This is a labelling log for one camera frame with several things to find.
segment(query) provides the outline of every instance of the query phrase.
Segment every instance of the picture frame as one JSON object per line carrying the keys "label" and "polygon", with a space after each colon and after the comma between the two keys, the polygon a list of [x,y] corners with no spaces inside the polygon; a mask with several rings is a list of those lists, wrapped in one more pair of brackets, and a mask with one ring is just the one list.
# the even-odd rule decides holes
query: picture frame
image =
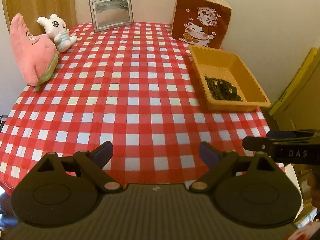
{"label": "picture frame", "polygon": [[94,32],[133,23],[131,0],[89,0]]}

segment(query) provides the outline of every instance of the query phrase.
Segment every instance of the lucky cat illustration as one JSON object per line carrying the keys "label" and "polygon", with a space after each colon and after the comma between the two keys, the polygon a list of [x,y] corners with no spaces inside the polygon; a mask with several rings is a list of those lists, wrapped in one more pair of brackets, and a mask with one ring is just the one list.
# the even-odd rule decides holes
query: lucky cat illustration
{"label": "lucky cat illustration", "polygon": [[188,22],[183,38],[179,38],[179,41],[192,45],[208,47],[207,44],[212,41],[213,38],[213,35],[209,35],[204,32],[204,28],[194,25],[192,22]]}

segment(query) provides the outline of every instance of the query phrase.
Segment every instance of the white wall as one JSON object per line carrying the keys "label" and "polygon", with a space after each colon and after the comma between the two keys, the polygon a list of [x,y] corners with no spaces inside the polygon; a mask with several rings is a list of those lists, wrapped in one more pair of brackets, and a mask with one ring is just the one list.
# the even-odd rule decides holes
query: white wall
{"label": "white wall", "polygon": [[26,86],[10,45],[10,36],[0,0],[0,115],[9,114]]}
{"label": "white wall", "polygon": [[[78,23],[91,22],[75,0]],[[320,36],[320,0],[225,0],[233,8],[223,47],[244,60],[274,102]],[[132,0],[135,21],[170,23],[175,0]]]}

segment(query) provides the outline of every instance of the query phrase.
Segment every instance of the pink plush toy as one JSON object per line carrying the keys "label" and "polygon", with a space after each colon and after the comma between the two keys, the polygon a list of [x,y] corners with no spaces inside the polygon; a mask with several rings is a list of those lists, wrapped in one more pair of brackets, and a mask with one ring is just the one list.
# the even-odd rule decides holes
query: pink plush toy
{"label": "pink plush toy", "polygon": [[31,86],[48,81],[58,64],[58,52],[47,34],[33,36],[21,14],[10,25],[13,54],[24,80]]}

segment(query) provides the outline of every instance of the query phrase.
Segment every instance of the red and white checkered tablecloth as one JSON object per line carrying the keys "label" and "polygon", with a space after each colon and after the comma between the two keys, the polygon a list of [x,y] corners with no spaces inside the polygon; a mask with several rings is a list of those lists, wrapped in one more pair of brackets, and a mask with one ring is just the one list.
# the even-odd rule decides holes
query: red and white checkered tablecloth
{"label": "red and white checkered tablecloth", "polygon": [[169,25],[71,32],[78,43],[47,84],[25,87],[0,133],[0,181],[11,188],[47,152],[70,156],[107,140],[114,155],[104,169],[120,183],[191,183],[207,171],[201,141],[252,155],[241,139],[269,130],[259,109],[206,110],[188,46]]}

